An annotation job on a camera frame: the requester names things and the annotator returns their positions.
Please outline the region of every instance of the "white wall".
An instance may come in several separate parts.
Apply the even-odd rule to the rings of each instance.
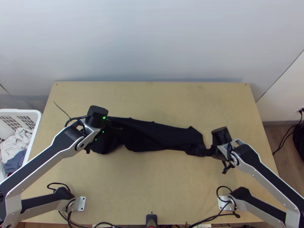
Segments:
[[[1,0],[0,83],[243,81],[257,100],[304,47],[302,0]]]
[[[5,91],[5,89],[2,88],[2,86],[0,85],[0,96],[1,95],[7,95],[8,93]]]
[[[299,120],[304,106],[304,52],[256,103],[262,121]]]

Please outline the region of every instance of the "black garment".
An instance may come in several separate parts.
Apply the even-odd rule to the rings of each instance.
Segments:
[[[293,130],[293,143],[304,161],[304,125],[299,124]]]
[[[189,155],[210,156],[203,136],[193,127],[177,128],[132,118],[107,117],[104,133],[91,144],[91,150],[108,154],[117,146],[125,145],[134,152],[182,150]]]

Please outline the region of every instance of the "white laundry basket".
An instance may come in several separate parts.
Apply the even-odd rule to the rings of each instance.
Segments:
[[[13,135],[19,127],[33,130],[22,166],[28,162],[40,120],[41,112],[38,110],[0,109],[0,143]]]

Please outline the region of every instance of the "black cable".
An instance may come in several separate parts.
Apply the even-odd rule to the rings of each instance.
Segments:
[[[56,104],[55,101],[53,101],[53,102],[54,102],[54,104],[55,104],[61,111],[63,111],[69,118],[71,118],[71,117],[69,116],[69,114],[67,114],[66,111],[64,111],[62,108],[59,107],[59,105]]]
[[[221,188],[227,188],[227,189],[229,189],[230,192],[232,192],[232,190],[231,190],[230,188],[228,188],[227,186],[222,185],[222,186],[220,186],[220,187],[218,187],[218,188],[216,189],[216,196],[217,196],[218,199],[219,199],[220,201],[222,201],[222,202],[225,202],[225,203],[230,202],[230,200],[222,200],[222,199],[219,197],[219,194],[218,194],[218,193],[219,193],[219,190],[220,190]]]
[[[53,183],[50,183],[50,184],[48,184],[46,187],[47,187],[48,189],[53,190],[53,192],[55,192],[56,189],[50,188],[50,186],[53,185],[53,184],[63,185],[63,186],[65,186],[65,187],[68,189],[69,192],[71,192],[71,189],[68,187],[68,185],[66,185],[66,184],[64,184],[64,183],[60,183],[60,182],[53,182]],[[58,213],[61,215],[61,217],[62,217],[64,220],[66,220],[66,221],[68,222],[68,225],[69,225],[70,228],[73,228],[72,225],[77,226],[77,227],[79,227],[79,228],[90,228],[90,227],[87,227],[87,226],[81,226],[81,225],[79,225],[79,224],[74,223],[73,221],[71,221],[71,214],[72,214],[72,211],[70,211],[70,212],[68,213],[68,216],[67,216],[67,217],[65,217],[60,211],[58,211]],[[101,224],[107,224],[107,225],[111,226],[111,228],[112,228],[112,227],[122,228],[122,227],[120,227],[120,226],[114,226],[113,224],[111,224],[111,223],[109,223],[109,222],[100,222],[100,223],[98,223],[96,226],[94,226],[94,228],[97,228],[97,227],[98,227],[99,225],[101,225]]]
[[[69,118],[69,120],[65,123],[65,125],[64,125],[64,127],[66,127],[71,121],[73,121],[73,120],[81,120],[81,119],[85,119],[85,118],[87,118],[88,117],[88,115],[86,115],[86,116],[79,116],[79,117],[73,117],[73,118]]]
[[[210,216],[209,218],[206,218],[206,219],[201,220],[201,221],[199,221],[197,223],[194,223],[191,226],[189,226],[189,228],[193,228],[193,227],[195,227],[195,226],[197,226],[197,225],[199,225],[201,223],[204,223],[204,222],[212,221],[212,220],[214,220],[214,219],[216,219],[217,217],[220,217],[220,216],[234,215],[235,217],[237,217],[239,219],[241,216],[239,214],[235,213],[234,211],[232,213],[230,213],[230,214],[221,214],[223,212],[224,208],[227,207],[228,204],[230,204],[230,203],[231,202],[226,203],[225,206],[223,206],[223,208],[220,210],[220,212],[217,215]]]
[[[78,121],[78,123],[80,123],[80,125],[82,126],[83,133],[84,133],[85,135],[87,135],[87,134],[86,134],[86,128],[85,128],[83,122],[82,122],[81,120],[77,120],[77,121]]]
[[[69,190],[69,192],[71,192],[71,189],[66,185],[66,184],[64,184],[64,183],[59,183],[59,182],[52,182],[52,183],[50,183],[50,184],[48,184],[46,187],[48,188],[48,189],[51,189],[51,190],[53,190],[53,192],[55,192],[56,191],[56,189],[54,189],[54,188],[50,188],[50,186],[51,185],[53,185],[53,184],[59,184],[59,185],[63,185],[63,186],[65,186],[66,188],[67,188],[67,190]]]
[[[237,217],[238,219],[241,217],[239,214],[235,213],[234,211],[233,211],[232,213],[229,213],[229,214],[221,214],[221,213],[223,212],[224,208],[227,207],[227,205],[231,203],[230,201],[222,200],[222,199],[219,197],[219,194],[218,194],[218,193],[219,193],[219,190],[220,190],[221,188],[227,188],[227,189],[230,190],[230,192],[232,192],[232,190],[231,190],[230,188],[228,188],[227,186],[224,186],[224,185],[219,186],[219,187],[216,189],[216,196],[218,197],[218,199],[219,199],[220,201],[226,203],[225,206],[220,210],[220,212],[219,212],[217,215],[210,216],[209,218],[206,218],[206,219],[201,220],[201,221],[199,221],[199,222],[197,222],[197,223],[194,223],[194,224],[192,224],[191,226],[189,226],[188,228],[193,228],[193,227],[195,227],[195,226],[197,226],[197,225],[199,225],[199,224],[201,224],[201,223],[212,221],[212,220],[214,220],[214,219],[216,219],[217,217],[220,217],[220,216],[234,215],[234,216]]]
[[[281,142],[280,142],[280,144],[279,144],[279,147],[272,153],[272,155],[274,155],[276,152],[278,152],[280,149],[282,149],[282,147],[284,146],[284,143],[285,143],[286,139],[287,139],[289,136],[291,136],[291,135],[293,134],[293,132],[291,132],[291,133],[286,137],[286,135],[288,134],[288,132],[290,131],[290,129],[292,129],[293,127],[298,126],[298,125],[302,122],[302,118],[303,118],[302,110],[299,110],[299,113],[301,114],[301,118],[300,118],[299,123],[297,123],[296,125],[291,126],[291,127],[287,130],[287,132],[285,133],[285,135],[283,136],[283,138],[282,138],[282,140],[281,140]]]

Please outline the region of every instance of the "tabletop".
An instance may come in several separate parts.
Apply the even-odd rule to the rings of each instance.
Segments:
[[[67,116],[86,115],[91,105],[109,110],[109,116],[175,127],[194,127],[207,148],[211,131],[227,126],[233,139],[251,145],[262,162],[277,173],[264,128],[247,83],[222,82],[55,82],[49,95],[30,158],[48,147],[64,127]],[[283,209],[252,176],[238,169],[222,174],[221,161],[195,157],[183,151],[135,153],[124,146],[110,154],[85,151],[63,159],[23,194],[29,198],[49,194],[46,185],[62,182],[76,196],[86,196],[83,212],[72,214],[80,224],[110,222],[145,224],[146,214],[159,224],[195,223],[219,212],[216,189],[220,185],[246,187],[253,196]],[[223,216],[212,223],[260,222],[249,212]],[[30,222],[65,223],[52,211]]]

